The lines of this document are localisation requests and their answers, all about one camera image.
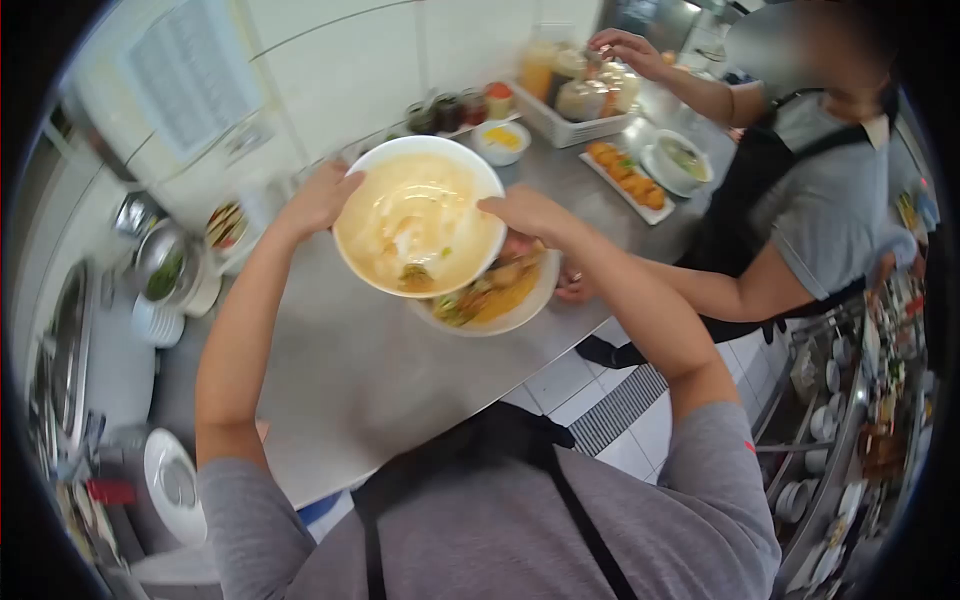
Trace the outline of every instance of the kitchen counter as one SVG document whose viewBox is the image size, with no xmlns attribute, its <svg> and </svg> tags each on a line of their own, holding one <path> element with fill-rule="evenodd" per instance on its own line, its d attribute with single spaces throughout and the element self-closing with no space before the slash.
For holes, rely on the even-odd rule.
<svg viewBox="0 0 960 600">
<path fill-rule="evenodd" d="M 654 129 L 637 118 L 611 141 L 635 146 Z M 584 145 L 555 150 L 532 132 L 522 159 L 497 172 L 505 185 L 536 187 L 628 252 L 672 262 L 684 252 L 735 150 L 710 122 L 673 129 L 710 156 L 717 175 L 655 227 L 578 158 Z M 151 423 L 170 429 L 188 449 L 197 363 L 229 284 L 214 310 L 188 320 L 180 342 L 161 354 Z M 297 251 L 258 409 L 270 422 L 264 447 L 271 472 L 295 507 L 349 486 L 482 410 L 610 316 L 599 300 L 581 307 L 552 300 L 519 329 L 461 338 L 422 321 L 407 301 L 356 277 L 330 235 L 316 235 Z"/>
</svg>

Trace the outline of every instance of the black apron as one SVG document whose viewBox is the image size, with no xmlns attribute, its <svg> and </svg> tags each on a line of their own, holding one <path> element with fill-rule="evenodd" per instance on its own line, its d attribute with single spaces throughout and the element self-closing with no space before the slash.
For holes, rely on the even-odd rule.
<svg viewBox="0 0 960 600">
<path fill-rule="evenodd" d="M 573 436 L 547 417 L 532 415 L 506 402 L 496 402 L 426 444 L 400 454 L 377 471 L 352 494 L 364 527 L 370 598 L 385 600 L 387 597 L 376 526 L 381 515 L 420 492 L 442 471 L 482 468 L 513 458 L 550 475 L 613 595 L 618 600 L 636 600 L 623 571 L 564 477 L 554 444 L 571 448 Z"/>
<path fill-rule="evenodd" d="M 791 100 L 820 89 L 802 89 L 774 103 L 774 108 L 746 130 L 727 176 L 710 199 L 693 245 L 676 263 L 678 267 L 740 277 L 754 261 L 767 239 L 756 234 L 750 213 L 757 202 L 798 163 L 848 144 L 870 143 L 861 125 L 829 133 L 797 152 L 791 151 L 774 131 L 777 111 Z M 864 290 L 864 277 L 834 292 L 793 308 L 767 321 L 812 317 L 842 304 Z M 728 323 L 702 317 L 714 342 L 726 342 L 753 332 L 763 323 Z"/>
</svg>

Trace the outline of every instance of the woman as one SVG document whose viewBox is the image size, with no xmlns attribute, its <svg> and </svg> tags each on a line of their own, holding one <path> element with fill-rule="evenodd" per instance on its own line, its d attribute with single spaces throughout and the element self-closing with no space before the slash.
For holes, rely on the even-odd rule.
<svg viewBox="0 0 960 600">
<path fill-rule="evenodd" d="M 860 293 L 887 231 L 887 140 L 897 93 L 888 55 L 844 19 L 806 24 L 807 62 L 826 88 L 772 104 L 772 86 L 694 77 L 665 64 L 640 36 L 606 30 L 589 43 L 707 118 L 747 128 L 690 250 L 675 266 L 636 259 L 700 313 L 714 342 L 822 314 Z M 562 284 L 561 298 L 592 296 L 588 276 L 568 273 Z M 614 348 L 595 336 L 577 351 L 613 369 L 646 362 L 633 345 Z"/>
<path fill-rule="evenodd" d="M 566 429 L 496 402 L 390 461 L 314 543 L 270 475 L 254 419 L 292 257 L 359 185 L 345 170 L 322 167 L 263 234 L 201 357 L 197 478 L 224 596 L 768 598 L 780 546 L 750 425 L 696 313 L 526 187 L 480 206 L 575 258 L 663 373 L 674 424 L 660 480 L 671 489 L 573 452 Z"/>
</svg>

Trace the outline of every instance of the white tile floor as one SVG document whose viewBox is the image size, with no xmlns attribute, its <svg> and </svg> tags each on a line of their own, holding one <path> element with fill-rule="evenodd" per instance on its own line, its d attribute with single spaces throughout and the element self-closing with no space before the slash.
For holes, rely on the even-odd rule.
<svg viewBox="0 0 960 600">
<path fill-rule="evenodd" d="M 596 335 L 616 346 L 629 341 L 614 318 L 597 329 Z M 774 343 L 767 346 L 763 333 L 758 330 L 740 339 L 717 344 L 717 349 L 736 382 L 744 410 L 753 422 L 770 400 L 776 378 L 786 363 L 786 338 L 777 331 Z M 567 426 L 612 392 L 633 371 L 634 368 L 604 369 L 571 350 L 502 399 L 533 413 L 549 415 L 553 421 Z M 666 460 L 671 428 L 670 393 L 664 392 L 597 458 L 638 479 L 656 484 Z M 352 501 L 344 494 L 329 514 L 310 526 L 311 533 L 315 538 L 321 538 L 350 508 Z"/>
</svg>

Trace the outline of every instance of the rectangular white plate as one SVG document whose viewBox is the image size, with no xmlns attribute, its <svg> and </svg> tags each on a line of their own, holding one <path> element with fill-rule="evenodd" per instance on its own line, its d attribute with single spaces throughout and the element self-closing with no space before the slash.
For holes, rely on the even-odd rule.
<svg viewBox="0 0 960 600">
<path fill-rule="evenodd" d="M 630 207 L 636 211 L 636 214 L 643 217 L 643 220 L 649 223 L 650 225 L 656 225 L 663 219 L 666 219 L 677 207 L 677 205 L 674 204 L 673 200 L 671 200 L 669 196 L 663 197 L 663 208 L 661 208 L 660 210 L 654 210 L 650 206 L 643 206 L 641 204 L 637 204 L 636 200 L 634 200 L 630 194 L 625 192 L 622 187 L 617 185 L 616 181 L 607 173 L 606 169 L 598 165 L 596 162 L 593 162 L 593 158 L 591 158 L 589 154 L 587 154 L 586 152 L 582 153 L 580 155 L 580 159 L 583 162 L 585 162 L 587 165 L 589 165 L 591 169 L 596 171 L 600 177 L 602 177 L 604 180 L 607 181 L 607 183 L 612 185 L 613 189 L 615 189 L 617 193 L 620 194 L 620 197 L 623 198 L 625 201 L 627 201 L 627 204 L 629 204 Z M 640 173 L 643 177 L 646 177 L 646 178 L 650 177 L 638 167 L 636 167 L 636 171 Z"/>
</svg>

